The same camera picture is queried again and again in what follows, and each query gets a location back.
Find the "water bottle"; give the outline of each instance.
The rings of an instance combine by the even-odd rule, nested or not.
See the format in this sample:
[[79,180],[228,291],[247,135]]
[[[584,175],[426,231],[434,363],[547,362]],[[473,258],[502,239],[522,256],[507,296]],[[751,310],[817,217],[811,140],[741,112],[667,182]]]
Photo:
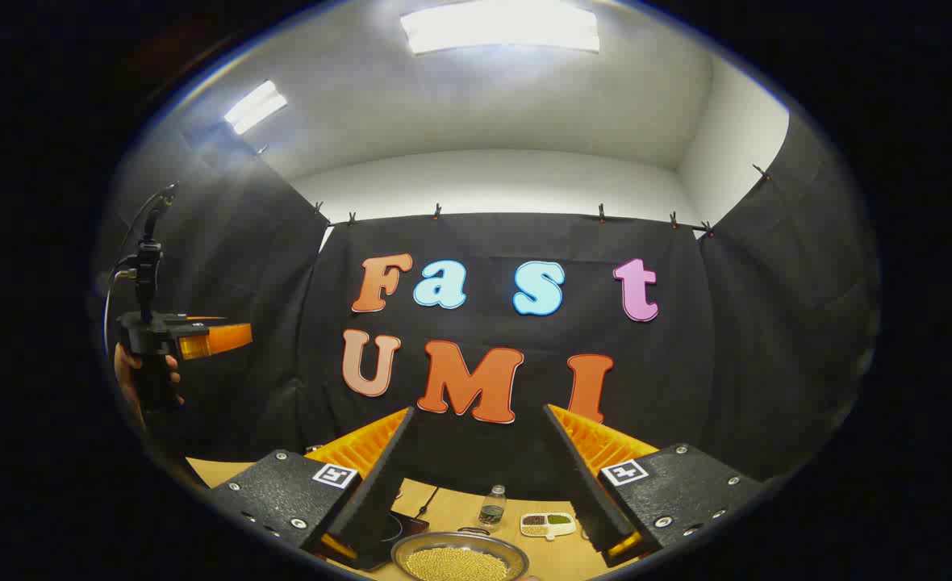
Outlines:
[[484,529],[495,530],[501,525],[501,517],[505,514],[505,486],[495,485],[491,493],[483,497],[483,505],[479,510],[479,522]]

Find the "metal bowl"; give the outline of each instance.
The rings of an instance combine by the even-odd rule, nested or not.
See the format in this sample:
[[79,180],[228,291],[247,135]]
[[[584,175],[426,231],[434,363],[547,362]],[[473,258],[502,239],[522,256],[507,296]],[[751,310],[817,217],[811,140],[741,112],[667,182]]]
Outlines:
[[390,549],[390,556],[396,566],[405,571],[405,575],[418,581],[425,581],[415,577],[405,566],[409,556],[425,549],[469,549],[501,559],[508,566],[508,575],[504,581],[516,581],[530,569],[530,558],[520,548],[512,543],[499,541],[497,538],[484,537],[482,534],[469,533],[421,533],[414,537],[402,538]]

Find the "yellow beads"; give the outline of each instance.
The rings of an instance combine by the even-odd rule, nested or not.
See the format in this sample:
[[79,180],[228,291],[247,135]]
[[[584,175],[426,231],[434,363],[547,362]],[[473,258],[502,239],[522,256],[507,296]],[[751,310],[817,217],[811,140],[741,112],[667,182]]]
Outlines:
[[427,549],[408,556],[408,570],[423,581],[503,581],[508,569],[495,556],[465,549]]

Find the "human hand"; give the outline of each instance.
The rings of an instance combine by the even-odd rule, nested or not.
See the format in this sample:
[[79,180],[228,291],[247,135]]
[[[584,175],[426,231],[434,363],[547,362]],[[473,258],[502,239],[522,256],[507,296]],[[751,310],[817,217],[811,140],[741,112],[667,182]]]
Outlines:
[[[171,370],[171,382],[178,383],[182,380],[181,376],[174,372],[178,368],[178,361],[174,357],[164,356],[167,361],[167,367]],[[132,369],[143,367],[143,358],[134,356],[126,352],[125,347],[118,343],[117,349],[114,349],[114,373],[118,376],[118,385],[121,387],[121,395],[124,396],[128,408],[134,418],[140,422],[143,430],[147,429],[147,424],[143,420],[143,408],[140,406],[140,395],[136,392],[136,383],[132,380]],[[177,395],[178,403],[185,404],[181,395]]]

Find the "fluorescent light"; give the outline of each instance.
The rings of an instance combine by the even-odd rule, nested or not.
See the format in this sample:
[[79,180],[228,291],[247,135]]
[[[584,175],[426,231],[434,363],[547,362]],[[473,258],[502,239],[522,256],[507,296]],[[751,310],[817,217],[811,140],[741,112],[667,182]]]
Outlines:
[[276,94],[276,84],[271,81],[262,82],[261,86],[254,89],[246,97],[240,99],[240,102],[236,103],[232,109],[228,110],[228,113],[225,114],[225,121],[236,124],[237,121],[243,119],[244,115],[247,114],[247,111],[250,111],[258,104],[264,102],[270,96]]
[[238,136],[241,136],[247,132],[247,129],[258,125],[267,115],[272,115],[275,111],[279,111],[285,106],[286,97],[281,96],[279,93],[269,96],[264,102],[260,102],[256,104],[256,106],[251,107],[250,110],[247,110],[246,113],[243,114],[243,117],[240,117],[239,120],[233,123],[232,130],[234,130]]
[[593,12],[558,0],[480,0],[401,16],[416,54],[483,44],[535,44],[598,52]]

